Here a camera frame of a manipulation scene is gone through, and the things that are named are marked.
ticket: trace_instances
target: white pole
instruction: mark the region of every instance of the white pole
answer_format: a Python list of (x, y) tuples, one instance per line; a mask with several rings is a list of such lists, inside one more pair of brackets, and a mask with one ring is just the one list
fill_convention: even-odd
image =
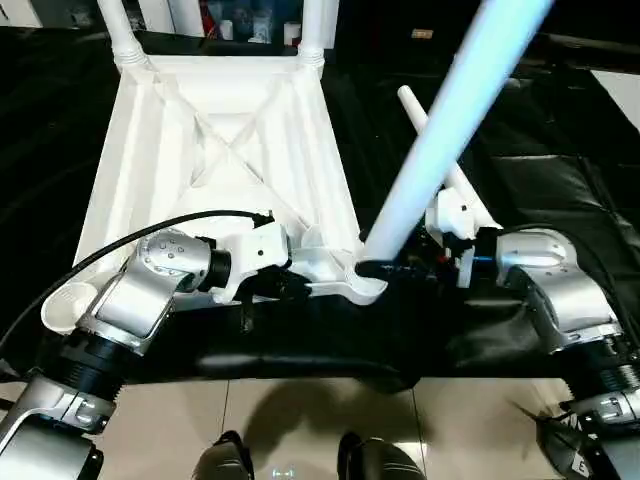
[[(398, 89), (398, 97), (402, 102), (402, 106), (409, 115), (409, 119), (413, 124), (413, 128), (420, 133), (427, 125), (427, 113), (420, 105), (420, 102), (413, 94), (411, 88), (403, 85)], [(464, 174), (460, 166), (456, 163), (444, 179), (444, 185), (447, 188), (454, 188), (462, 197), (467, 206), (473, 212), (476, 230), (480, 227), (501, 228), (493, 219), (487, 207), (482, 203), (482, 199), (478, 196), (478, 192), (473, 188), (471, 182)]]
[(513, 71), (553, 0), (485, 0), (365, 242), (393, 260)]
[(113, 61), (116, 65), (142, 64), (147, 62), (147, 56), (142, 46), (133, 36), (129, 17), (120, 0), (98, 0), (104, 23), (111, 37)]
[(302, 41), (298, 57), (304, 64), (321, 69), (324, 65), (324, 13), (323, 0), (304, 0), (302, 12)]

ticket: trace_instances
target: black fabric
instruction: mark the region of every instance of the black fabric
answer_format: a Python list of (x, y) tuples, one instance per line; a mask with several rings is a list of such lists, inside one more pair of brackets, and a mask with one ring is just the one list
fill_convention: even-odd
[[(140, 39), (149, 53), (291, 53), (159, 34)], [(0, 42), (2, 329), (71, 264), (119, 77), (104, 34), (2, 28)], [(409, 69), (338, 55), (325, 67), (323, 89), (363, 229), (415, 138), (397, 88), (410, 85), (427, 108), (449, 60), (434, 56)], [(460, 163), (499, 222), (554, 223), (593, 246), (640, 318), (638, 151), (638, 131), (589, 72), (522, 67)], [(578, 250), (583, 268), (602, 281), (589, 253)], [(397, 286), (366, 308), (327, 297), (174, 315), (132, 380), (555, 375), (522, 302), (477, 290), (441, 298)], [(52, 341), (34, 312), (9, 360), (24, 372)]]

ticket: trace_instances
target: person's foot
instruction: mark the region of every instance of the person's foot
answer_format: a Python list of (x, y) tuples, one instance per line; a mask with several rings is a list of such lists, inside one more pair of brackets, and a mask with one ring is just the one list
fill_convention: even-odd
[(249, 472), (251, 478), (254, 479), (255, 475), (253, 473), (253, 462), (251, 461), (251, 454), (249, 453), (249, 449), (244, 446), (242, 443), (242, 437), (235, 430), (227, 430), (220, 438), (214, 443), (214, 445), (220, 445), (223, 443), (231, 442), (238, 449), (238, 453), (240, 454), (240, 458), (242, 459), (242, 464), (244, 468)]
[(347, 479), (347, 466), (351, 452), (362, 444), (362, 439), (353, 432), (345, 433), (338, 447), (338, 480)]

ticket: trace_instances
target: black shoe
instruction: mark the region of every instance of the black shoe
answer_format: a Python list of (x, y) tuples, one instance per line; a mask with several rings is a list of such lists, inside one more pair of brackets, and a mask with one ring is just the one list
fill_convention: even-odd
[(347, 467), (351, 452), (362, 444), (362, 439), (353, 432), (345, 433), (338, 447), (338, 480), (347, 480)]

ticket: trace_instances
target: white chair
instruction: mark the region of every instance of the white chair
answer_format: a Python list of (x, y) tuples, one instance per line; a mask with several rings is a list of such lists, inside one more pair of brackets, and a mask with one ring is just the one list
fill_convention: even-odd
[[(360, 229), (320, 86), (323, 0), (305, 1), (296, 57), (146, 55), (120, 0), (99, 5), (121, 80), (76, 261), (177, 215), (272, 211), (291, 241), (291, 270), (314, 294), (374, 301), (384, 284), (353, 273)], [(220, 238), (251, 222), (180, 228)], [(114, 252), (84, 278), (105, 278), (129, 253)]]

